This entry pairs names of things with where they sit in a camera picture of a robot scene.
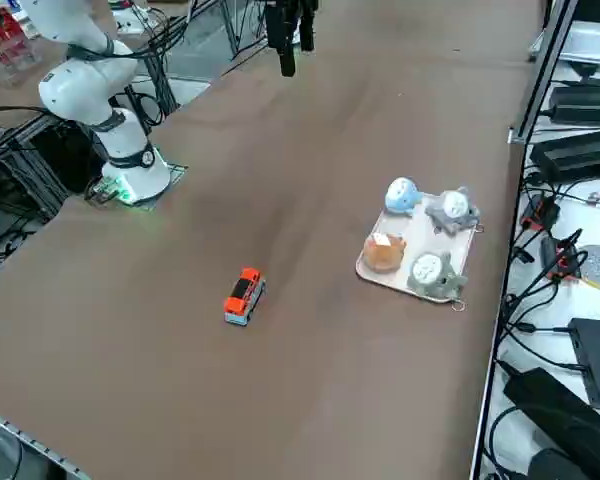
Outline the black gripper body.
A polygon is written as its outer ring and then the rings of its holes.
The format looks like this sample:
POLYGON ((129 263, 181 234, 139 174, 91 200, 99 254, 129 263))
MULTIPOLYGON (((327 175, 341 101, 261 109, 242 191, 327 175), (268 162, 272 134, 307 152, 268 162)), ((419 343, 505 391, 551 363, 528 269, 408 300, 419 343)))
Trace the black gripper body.
POLYGON ((266 1, 266 7, 280 9, 284 14, 293 18, 313 18, 319 9, 319 0, 272 0, 266 1))

